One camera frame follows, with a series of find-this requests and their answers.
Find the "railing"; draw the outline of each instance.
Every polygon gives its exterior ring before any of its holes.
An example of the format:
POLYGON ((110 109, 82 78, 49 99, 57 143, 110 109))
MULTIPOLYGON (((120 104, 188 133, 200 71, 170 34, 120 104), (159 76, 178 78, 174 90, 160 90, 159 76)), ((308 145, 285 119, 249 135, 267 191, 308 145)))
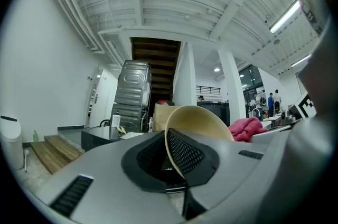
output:
POLYGON ((199 95, 221 95, 220 88, 205 87, 205 86, 196 86, 196 93, 199 95))

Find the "wooden staircase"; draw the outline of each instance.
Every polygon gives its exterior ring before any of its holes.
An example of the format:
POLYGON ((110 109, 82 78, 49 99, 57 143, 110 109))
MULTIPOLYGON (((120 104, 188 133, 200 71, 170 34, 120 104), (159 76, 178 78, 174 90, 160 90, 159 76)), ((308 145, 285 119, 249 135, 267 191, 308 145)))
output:
POLYGON ((58 136, 46 136, 44 139, 44 142, 32 142, 31 146, 42 165, 51 174, 82 155, 74 146, 58 136))
POLYGON ((172 100, 173 82, 181 43, 155 38, 132 38, 133 60, 146 61, 152 72, 151 105, 154 112, 159 100, 172 100))

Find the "white ceiling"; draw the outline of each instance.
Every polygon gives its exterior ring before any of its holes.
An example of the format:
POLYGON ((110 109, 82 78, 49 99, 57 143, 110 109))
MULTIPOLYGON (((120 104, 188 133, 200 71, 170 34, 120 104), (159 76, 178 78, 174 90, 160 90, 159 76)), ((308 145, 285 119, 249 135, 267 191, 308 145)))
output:
MULTIPOLYGON (((237 58, 275 76, 308 55, 317 39, 300 9, 275 34, 269 31, 294 0, 74 0, 68 6, 69 1, 60 0, 87 48, 118 68, 130 57, 126 35, 134 29, 144 30, 142 36, 150 28, 194 36, 214 48, 226 44, 237 58), (85 21, 79 24, 76 15, 85 21)), ((218 54, 196 56, 204 57, 199 69, 210 69, 218 54)))
MULTIPOLYGON (((210 49, 207 46, 196 45, 193 48, 195 74, 196 76, 217 79, 223 76, 223 68, 217 50, 210 49)), ((235 63, 240 71, 247 66, 246 62, 239 58, 235 58, 235 63)))

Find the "beige bowl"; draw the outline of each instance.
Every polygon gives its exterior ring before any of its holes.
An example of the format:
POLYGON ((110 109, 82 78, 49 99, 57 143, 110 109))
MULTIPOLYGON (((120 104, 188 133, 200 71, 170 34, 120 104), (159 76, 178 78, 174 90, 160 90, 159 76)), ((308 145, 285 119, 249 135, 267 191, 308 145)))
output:
POLYGON ((169 128, 176 128, 208 137, 226 139, 229 141, 234 140, 225 123, 214 113, 208 111, 205 108, 198 106, 183 106, 173 111, 165 125, 165 147, 171 163, 179 175, 183 178, 184 176, 176 166, 168 147, 167 140, 169 128))

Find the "vent slot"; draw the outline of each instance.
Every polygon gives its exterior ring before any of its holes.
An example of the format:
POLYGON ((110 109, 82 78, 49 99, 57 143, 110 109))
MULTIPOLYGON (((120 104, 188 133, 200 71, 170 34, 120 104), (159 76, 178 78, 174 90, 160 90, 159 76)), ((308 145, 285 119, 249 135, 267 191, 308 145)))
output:
POLYGON ((93 179, 82 175, 76 177, 76 179, 52 203, 51 208, 65 217, 69 217, 92 182, 93 179))
POLYGON ((262 157, 264 156, 264 154, 251 152, 251 151, 247 151, 247 150, 242 150, 238 154, 249 157, 249 158, 258 159, 258 160, 261 160, 262 157))

